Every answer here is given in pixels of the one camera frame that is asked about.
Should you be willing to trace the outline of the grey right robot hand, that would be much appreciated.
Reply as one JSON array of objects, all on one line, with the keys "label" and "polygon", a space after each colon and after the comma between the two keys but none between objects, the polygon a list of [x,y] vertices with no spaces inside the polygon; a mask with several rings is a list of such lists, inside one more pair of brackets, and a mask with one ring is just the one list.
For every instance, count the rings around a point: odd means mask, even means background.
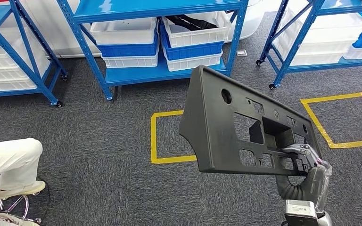
[{"label": "grey right robot hand", "polygon": [[284,200],[312,201],[316,213],[323,213],[329,193],[332,166],[321,159],[309,144],[292,144],[282,151],[304,155],[310,168],[306,178],[298,185],[292,184],[287,176],[276,176],[279,195]]}]

